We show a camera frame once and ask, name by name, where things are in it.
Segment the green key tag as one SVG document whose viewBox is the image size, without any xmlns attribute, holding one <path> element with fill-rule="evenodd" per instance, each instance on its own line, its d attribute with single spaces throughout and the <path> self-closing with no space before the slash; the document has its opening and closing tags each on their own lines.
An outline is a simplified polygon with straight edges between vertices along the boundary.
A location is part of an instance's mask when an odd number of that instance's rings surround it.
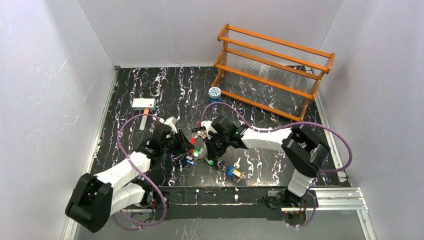
<svg viewBox="0 0 424 240">
<path fill-rule="evenodd" d="M 210 159 L 206 159 L 205 160 L 207 162 L 208 165 L 213 166 L 214 165 L 214 161 L 210 160 Z"/>
</svg>

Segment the metal key organizer red handle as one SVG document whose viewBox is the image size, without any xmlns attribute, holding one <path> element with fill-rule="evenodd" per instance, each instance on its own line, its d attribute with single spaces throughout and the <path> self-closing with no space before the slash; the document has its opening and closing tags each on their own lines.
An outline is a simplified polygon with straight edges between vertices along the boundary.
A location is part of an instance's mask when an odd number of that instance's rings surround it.
<svg viewBox="0 0 424 240">
<path fill-rule="evenodd" d="M 206 139 L 207 136 L 202 132 L 193 134 L 193 136 L 190 138 L 190 142 L 194 145 L 194 150 L 191 150 L 187 154 L 185 161 L 186 159 L 189 159 L 196 162 L 196 164 L 206 162 L 206 159 L 208 159 L 207 146 L 205 142 Z"/>
</svg>

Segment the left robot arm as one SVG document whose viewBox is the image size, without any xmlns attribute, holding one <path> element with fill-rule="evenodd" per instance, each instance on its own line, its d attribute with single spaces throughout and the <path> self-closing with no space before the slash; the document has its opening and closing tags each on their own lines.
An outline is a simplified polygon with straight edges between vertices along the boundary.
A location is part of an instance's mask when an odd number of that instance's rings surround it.
<svg viewBox="0 0 424 240">
<path fill-rule="evenodd" d="M 83 174 L 73 189 L 65 215 L 92 233 L 98 232 L 116 212 L 140 203 L 146 191 L 133 182 L 164 153 L 186 154 L 195 147 L 180 129 L 160 123 L 151 137 L 126 159 L 103 172 Z"/>
</svg>

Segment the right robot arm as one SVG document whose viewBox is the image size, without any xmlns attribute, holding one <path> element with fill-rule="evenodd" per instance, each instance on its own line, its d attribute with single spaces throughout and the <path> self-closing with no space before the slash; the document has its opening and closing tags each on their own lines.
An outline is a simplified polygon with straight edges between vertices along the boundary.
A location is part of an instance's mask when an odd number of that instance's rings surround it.
<svg viewBox="0 0 424 240">
<path fill-rule="evenodd" d="M 325 140 L 301 122 L 284 129 L 255 130 L 218 116 L 199 126 L 206 132 L 204 142 L 210 160 L 220 158 L 229 147 L 283 152 L 295 168 L 285 195 L 295 199 L 305 195 L 331 151 Z"/>
</svg>

